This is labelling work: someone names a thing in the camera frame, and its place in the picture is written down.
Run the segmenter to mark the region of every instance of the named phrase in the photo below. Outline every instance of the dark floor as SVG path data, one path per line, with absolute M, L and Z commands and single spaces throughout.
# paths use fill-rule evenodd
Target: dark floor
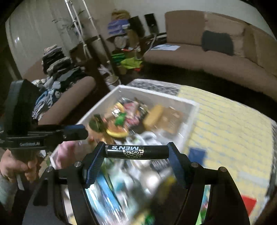
M 139 73 L 128 70 L 120 79 L 122 84 L 126 85 L 137 78 L 165 81 L 209 91 L 254 108 L 277 121 L 277 103 L 272 98 L 202 71 L 144 63 Z

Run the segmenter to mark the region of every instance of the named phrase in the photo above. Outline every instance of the paper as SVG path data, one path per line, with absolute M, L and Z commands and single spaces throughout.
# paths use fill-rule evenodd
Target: paper
M 156 47 L 152 48 L 151 50 L 175 51 L 178 48 L 180 48 L 179 45 L 157 45 Z

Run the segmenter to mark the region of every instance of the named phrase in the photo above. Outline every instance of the yellow tablecloth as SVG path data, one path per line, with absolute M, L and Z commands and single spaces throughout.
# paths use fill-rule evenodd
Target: yellow tablecloth
M 204 149 L 204 167 L 228 169 L 240 193 L 257 199 L 250 215 L 253 223 L 270 179 L 272 120 L 250 107 L 193 87 L 181 86 L 178 97 L 200 104 L 184 153 L 188 154 L 190 147 Z

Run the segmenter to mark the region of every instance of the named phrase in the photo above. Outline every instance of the screw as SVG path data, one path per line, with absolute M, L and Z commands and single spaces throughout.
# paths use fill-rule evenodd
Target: screw
M 227 172 L 227 169 L 225 167 L 220 167 L 221 172 Z
M 74 166 L 75 166 L 75 167 L 79 167 L 79 166 L 81 166 L 81 165 L 82 165 L 82 162 L 80 162 L 80 161 L 74 163 Z
M 47 167 L 47 168 L 46 168 L 46 172 L 49 173 L 49 172 L 51 172 L 53 169 L 54 169 L 54 167 Z
M 197 168 L 198 167 L 198 163 L 197 162 L 192 162 L 191 166 L 194 167 L 194 168 Z

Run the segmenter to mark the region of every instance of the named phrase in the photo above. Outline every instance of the person's arm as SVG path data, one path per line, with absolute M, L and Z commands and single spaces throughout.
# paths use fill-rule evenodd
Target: person's arm
M 17 192 L 16 174 L 25 173 L 28 181 L 36 179 L 37 159 L 27 164 L 16 160 L 10 150 L 6 150 L 0 161 L 0 203 L 11 211 Z

